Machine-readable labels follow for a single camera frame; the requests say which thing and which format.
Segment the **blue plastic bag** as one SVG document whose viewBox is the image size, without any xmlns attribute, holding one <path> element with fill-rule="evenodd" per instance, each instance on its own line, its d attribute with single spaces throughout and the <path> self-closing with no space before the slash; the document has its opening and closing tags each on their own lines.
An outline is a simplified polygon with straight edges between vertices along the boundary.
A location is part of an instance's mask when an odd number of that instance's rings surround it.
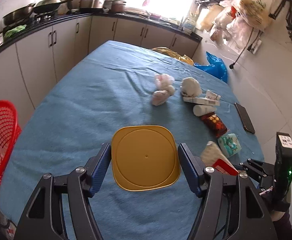
<svg viewBox="0 0 292 240">
<path fill-rule="evenodd" d="M 199 63 L 195 62 L 194 67 L 227 83 L 228 73 L 227 73 L 227 68 L 224 61 L 221 58 L 209 52 L 206 52 L 206 59 L 207 59 L 207 62 L 209 63 L 208 65 L 200 65 Z"/>
</svg>

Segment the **lower kitchen cabinets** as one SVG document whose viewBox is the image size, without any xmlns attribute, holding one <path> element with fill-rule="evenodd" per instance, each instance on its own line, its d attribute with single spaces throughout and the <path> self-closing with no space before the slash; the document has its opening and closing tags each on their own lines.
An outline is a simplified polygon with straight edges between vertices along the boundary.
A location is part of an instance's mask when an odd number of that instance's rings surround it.
<svg viewBox="0 0 292 240">
<path fill-rule="evenodd" d="M 201 41 L 162 20 L 128 14 L 75 14 L 33 22 L 0 46 L 0 100 L 29 116 L 76 64 L 115 40 L 144 48 L 168 47 L 192 57 Z"/>
</svg>

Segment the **hanging plastic bags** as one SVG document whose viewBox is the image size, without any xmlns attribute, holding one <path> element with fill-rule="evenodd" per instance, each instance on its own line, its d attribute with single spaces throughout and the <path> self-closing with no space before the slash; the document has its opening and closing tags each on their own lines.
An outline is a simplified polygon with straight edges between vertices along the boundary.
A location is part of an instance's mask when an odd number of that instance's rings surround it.
<svg viewBox="0 0 292 240">
<path fill-rule="evenodd" d="M 249 45 L 257 34 L 271 23 L 269 14 L 274 0 L 211 0 L 202 5 L 202 16 L 196 27 L 209 33 L 218 46 L 227 46 L 237 53 Z"/>
</svg>

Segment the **yellow plastic bag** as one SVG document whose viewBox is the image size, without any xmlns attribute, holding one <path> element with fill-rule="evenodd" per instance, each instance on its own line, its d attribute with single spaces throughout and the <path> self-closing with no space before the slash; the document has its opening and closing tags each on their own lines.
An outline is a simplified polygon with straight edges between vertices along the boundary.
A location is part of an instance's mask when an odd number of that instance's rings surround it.
<svg viewBox="0 0 292 240">
<path fill-rule="evenodd" d="M 179 61 L 182 61 L 184 63 L 190 64 L 191 66 L 194 65 L 194 61 L 188 57 L 186 54 L 184 55 L 180 55 L 177 52 L 167 48 L 167 47 L 156 47 L 156 48 L 152 48 L 152 51 L 167 55 L 169 57 L 172 57 L 174 59 L 177 59 Z"/>
</svg>

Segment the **black smartphone amber case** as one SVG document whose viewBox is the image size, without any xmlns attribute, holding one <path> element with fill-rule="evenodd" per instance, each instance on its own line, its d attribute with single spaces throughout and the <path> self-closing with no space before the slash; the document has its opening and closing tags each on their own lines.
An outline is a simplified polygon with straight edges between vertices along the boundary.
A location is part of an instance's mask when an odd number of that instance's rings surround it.
<svg viewBox="0 0 292 240">
<path fill-rule="evenodd" d="M 243 107 L 242 105 L 240 105 L 239 103 L 235 103 L 234 106 L 237 110 L 237 113 L 238 113 L 239 118 L 241 120 L 241 123 L 243 125 L 243 129 L 246 132 L 249 132 L 251 134 L 255 134 L 255 129 L 254 129 L 253 123 L 251 122 L 251 119 L 247 113 L 246 108 Z"/>
</svg>

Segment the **long white barcode box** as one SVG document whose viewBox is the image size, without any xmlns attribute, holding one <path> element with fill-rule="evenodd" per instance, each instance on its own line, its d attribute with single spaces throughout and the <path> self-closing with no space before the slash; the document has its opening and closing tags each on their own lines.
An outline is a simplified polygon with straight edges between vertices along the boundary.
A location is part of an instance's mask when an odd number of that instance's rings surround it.
<svg viewBox="0 0 292 240">
<path fill-rule="evenodd" d="M 183 101 L 198 104 L 198 105 L 220 106 L 220 102 L 218 100 L 211 100 L 211 99 L 207 99 L 207 98 L 197 98 L 197 97 L 184 96 Z"/>
</svg>

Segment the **steel frying pan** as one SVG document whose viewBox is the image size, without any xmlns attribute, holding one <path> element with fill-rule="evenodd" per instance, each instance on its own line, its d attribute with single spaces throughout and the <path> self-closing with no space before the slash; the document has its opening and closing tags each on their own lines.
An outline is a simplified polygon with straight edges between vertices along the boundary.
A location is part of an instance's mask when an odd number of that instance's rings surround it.
<svg viewBox="0 0 292 240">
<path fill-rule="evenodd" d="M 33 13 L 35 3 L 30 3 L 25 7 L 19 8 L 3 17 L 4 26 L 9 26 L 11 24 L 22 21 L 26 18 L 29 18 Z"/>
</svg>

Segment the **white spray bottle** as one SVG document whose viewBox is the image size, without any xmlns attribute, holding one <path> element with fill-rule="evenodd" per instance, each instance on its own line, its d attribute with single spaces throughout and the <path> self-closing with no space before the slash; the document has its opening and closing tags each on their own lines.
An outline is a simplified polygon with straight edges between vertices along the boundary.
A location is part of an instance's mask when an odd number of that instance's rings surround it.
<svg viewBox="0 0 292 240">
<path fill-rule="evenodd" d="M 200 117 L 208 113 L 213 113 L 216 110 L 217 110 L 216 107 L 209 106 L 209 105 L 195 105 L 193 107 L 193 114 L 197 117 Z"/>
</svg>

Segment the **red snack packet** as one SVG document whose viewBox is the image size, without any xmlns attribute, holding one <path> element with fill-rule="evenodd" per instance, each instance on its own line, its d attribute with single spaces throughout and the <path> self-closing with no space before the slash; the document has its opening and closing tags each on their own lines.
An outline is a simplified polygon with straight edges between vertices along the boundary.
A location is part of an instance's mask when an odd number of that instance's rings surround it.
<svg viewBox="0 0 292 240">
<path fill-rule="evenodd" d="M 208 129 L 214 134 L 216 138 L 220 138 L 226 134 L 227 127 L 214 112 L 202 115 L 200 119 L 208 127 Z"/>
</svg>

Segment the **green tissue pack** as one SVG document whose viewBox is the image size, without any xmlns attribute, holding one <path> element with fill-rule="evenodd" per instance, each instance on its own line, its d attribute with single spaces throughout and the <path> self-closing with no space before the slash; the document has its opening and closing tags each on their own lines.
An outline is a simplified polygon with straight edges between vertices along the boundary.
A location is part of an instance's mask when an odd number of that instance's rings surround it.
<svg viewBox="0 0 292 240">
<path fill-rule="evenodd" d="M 218 145 L 222 153 L 227 157 L 238 154 L 241 151 L 241 145 L 234 133 L 222 135 L 218 139 Z"/>
</svg>

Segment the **silver rice cooker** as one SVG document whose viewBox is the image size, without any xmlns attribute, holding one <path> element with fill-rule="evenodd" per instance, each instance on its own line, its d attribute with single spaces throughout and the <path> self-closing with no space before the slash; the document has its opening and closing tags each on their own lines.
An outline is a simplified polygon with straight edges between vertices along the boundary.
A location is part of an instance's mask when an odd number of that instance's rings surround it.
<svg viewBox="0 0 292 240">
<path fill-rule="evenodd" d="M 80 0 L 80 11 L 99 11 L 103 9 L 105 0 Z"/>
</svg>

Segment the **brown pot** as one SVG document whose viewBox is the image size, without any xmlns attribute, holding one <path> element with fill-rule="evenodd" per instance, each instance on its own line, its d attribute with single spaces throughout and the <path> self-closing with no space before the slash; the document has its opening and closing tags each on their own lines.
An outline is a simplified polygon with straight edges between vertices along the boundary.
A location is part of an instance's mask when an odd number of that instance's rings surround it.
<svg viewBox="0 0 292 240">
<path fill-rule="evenodd" d="M 123 0 L 112 1 L 112 5 L 111 5 L 112 13 L 117 14 L 117 13 L 125 12 L 125 8 L 126 8 L 126 1 L 123 1 Z"/>
</svg>

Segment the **black wok with lid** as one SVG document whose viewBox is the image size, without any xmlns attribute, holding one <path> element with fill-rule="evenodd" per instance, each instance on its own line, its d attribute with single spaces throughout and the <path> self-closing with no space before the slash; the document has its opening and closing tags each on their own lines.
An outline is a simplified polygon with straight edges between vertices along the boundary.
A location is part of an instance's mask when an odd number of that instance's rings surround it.
<svg viewBox="0 0 292 240">
<path fill-rule="evenodd" d="M 35 14 L 45 14 L 56 11 L 61 4 L 68 3 L 74 0 L 42 0 L 33 7 Z"/>
</svg>

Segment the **red white plastic bag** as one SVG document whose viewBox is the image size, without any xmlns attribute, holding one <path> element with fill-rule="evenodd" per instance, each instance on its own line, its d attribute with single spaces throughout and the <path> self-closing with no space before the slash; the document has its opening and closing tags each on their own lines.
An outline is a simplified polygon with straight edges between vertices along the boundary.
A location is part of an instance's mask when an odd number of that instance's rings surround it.
<svg viewBox="0 0 292 240">
<path fill-rule="evenodd" d="M 237 176 L 239 172 L 231 162 L 223 155 L 219 146 L 213 142 L 207 142 L 205 149 L 201 152 L 200 158 L 206 166 L 215 168 L 222 174 Z"/>
</svg>

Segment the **green cloth on counter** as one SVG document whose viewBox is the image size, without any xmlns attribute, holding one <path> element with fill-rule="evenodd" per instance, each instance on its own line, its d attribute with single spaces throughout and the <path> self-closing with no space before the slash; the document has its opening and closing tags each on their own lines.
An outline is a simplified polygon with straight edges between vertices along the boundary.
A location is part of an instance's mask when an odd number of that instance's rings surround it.
<svg viewBox="0 0 292 240">
<path fill-rule="evenodd" d="M 8 30 L 8 31 L 5 32 L 3 38 L 4 39 L 8 39 L 8 38 L 12 37 L 13 35 L 25 30 L 26 27 L 27 27 L 26 24 L 25 25 L 19 25 L 19 26 L 15 27 L 15 28 L 13 28 L 11 30 Z"/>
</svg>

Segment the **white plastic wrap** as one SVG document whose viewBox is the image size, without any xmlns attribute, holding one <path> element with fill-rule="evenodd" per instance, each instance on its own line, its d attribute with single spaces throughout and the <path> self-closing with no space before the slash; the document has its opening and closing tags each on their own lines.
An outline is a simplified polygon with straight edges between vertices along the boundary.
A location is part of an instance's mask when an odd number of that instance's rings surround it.
<svg viewBox="0 0 292 240">
<path fill-rule="evenodd" d="M 152 94 L 152 105 L 160 106 L 175 94 L 175 88 L 173 87 L 174 81 L 175 79 L 168 74 L 155 75 L 156 91 Z"/>
</svg>

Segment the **yellow plastic lid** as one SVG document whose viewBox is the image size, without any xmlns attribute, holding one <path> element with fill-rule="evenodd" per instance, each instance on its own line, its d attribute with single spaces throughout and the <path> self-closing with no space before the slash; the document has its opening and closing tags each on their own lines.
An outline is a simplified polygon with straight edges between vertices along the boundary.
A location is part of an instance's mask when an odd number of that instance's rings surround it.
<svg viewBox="0 0 292 240">
<path fill-rule="evenodd" d="M 150 191 L 173 185 L 181 167 L 171 132 L 163 126 L 123 127 L 111 141 L 115 182 L 126 191 Z"/>
</svg>

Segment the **white knitted glove ball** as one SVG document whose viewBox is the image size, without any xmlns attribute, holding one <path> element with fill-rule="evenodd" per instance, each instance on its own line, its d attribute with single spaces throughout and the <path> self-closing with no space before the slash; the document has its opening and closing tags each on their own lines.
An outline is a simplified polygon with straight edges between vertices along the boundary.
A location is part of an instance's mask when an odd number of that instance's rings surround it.
<svg viewBox="0 0 292 240">
<path fill-rule="evenodd" d="M 193 77 L 186 77 L 181 83 L 181 94 L 187 97 L 197 97 L 202 94 L 199 82 Z"/>
</svg>

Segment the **small white tube box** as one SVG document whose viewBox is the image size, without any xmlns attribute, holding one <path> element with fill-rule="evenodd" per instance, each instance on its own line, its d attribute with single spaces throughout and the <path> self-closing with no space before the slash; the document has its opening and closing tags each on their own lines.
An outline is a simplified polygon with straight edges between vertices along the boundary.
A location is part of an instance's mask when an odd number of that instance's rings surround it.
<svg viewBox="0 0 292 240">
<path fill-rule="evenodd" d="M 210 91 L 209 89 L 206 91 L 206 96 L 205 98 L 209 99 L 209 100 L 214 100 L 214 101 L 219 101 L 221 96 Z"/>
</svg>

